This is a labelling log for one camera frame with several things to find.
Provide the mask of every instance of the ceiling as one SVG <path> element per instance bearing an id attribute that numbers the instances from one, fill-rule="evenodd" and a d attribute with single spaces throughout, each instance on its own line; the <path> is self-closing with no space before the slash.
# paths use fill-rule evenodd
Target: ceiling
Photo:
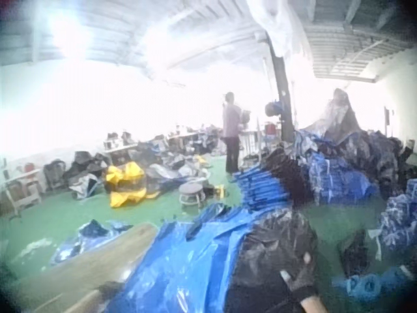
<path id="1" fill-rule="evenodd" d="M 157 70 L 202 70 L 215 62 L 263 70 L 268 47 L 246 0 L 30 0 L 2 10 L 2 65 L 83 57 Z M 318 78 L 374 82 L 367 64 L 413 47 L 404 8 L 389 0 L 289 0 L 306 32 Z M 65 17 L 78 33 L 56 28 Z M 86 36 L 86 41 L 79 41 Z"/>

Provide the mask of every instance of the folded blue tarp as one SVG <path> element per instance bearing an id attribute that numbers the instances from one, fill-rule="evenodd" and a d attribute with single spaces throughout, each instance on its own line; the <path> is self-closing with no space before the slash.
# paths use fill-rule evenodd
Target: folded blue tarp
<path id="1" fill-rule="evenodd" d="M 377 187 L 344 159 L 329 159 L 320 153 L 312 153 L 309 157 L 309 181 L 317 204 L 352 204 L 377 192 Z"/>

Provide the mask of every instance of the yellow tarp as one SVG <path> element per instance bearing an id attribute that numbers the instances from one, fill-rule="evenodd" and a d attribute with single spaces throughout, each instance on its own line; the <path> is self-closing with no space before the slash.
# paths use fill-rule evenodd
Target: yellow tarp
<path id="1" fill-rule="evenodd" d="M 131 192 L 111 192 L 110 193 L 110 206 L 121 207 L 127 203 L 138 203 L 146 196 L 146 188 L 142 188 L 139 191 Z"/>
<path id="2" fill-rule="evenodd" d="M 145 172 L 135 163 L 129 162 L 124 166 L 124 171 L 110 166 L 106 175 L 106 181 L 117 186 L 120 181 L 135 181 L 145 177 Z M 110 206 L 121 207 L 126 203 L 138 203 L 146 196 L 146 188 L 130 192 L 111 192 Z"/>
<path id="3" fill-rule="evenodd" d="M 119 181 L 133 181 L 145 176 L 145 172 L 135 162 L 125 165 L 124 171 L 115 166 L 110 166 L 107 170 L 106 181 L 117 185 Z"/>

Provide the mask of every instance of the black pants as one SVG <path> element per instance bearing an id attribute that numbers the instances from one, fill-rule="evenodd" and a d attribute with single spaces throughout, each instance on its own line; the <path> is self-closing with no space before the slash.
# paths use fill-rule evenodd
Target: black pants
<path id="1" fill-rule="evenodd" d="M 226 172 L 236 173 L 239 171 L 239 137 L 226 137 L 224 142 L 227 147 Z"/>

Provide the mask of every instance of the white plastic sheet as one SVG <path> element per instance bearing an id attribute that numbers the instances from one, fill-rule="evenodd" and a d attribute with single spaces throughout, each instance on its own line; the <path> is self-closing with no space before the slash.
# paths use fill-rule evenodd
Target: white plastic sheet
<path id="1" fill-rule="evenodd" d="M 302 24 L 288 0 L 247 0 L 254 20 L 271 38 L 277 57 L 301 54 L 311 60 L 311 50 Z"/>

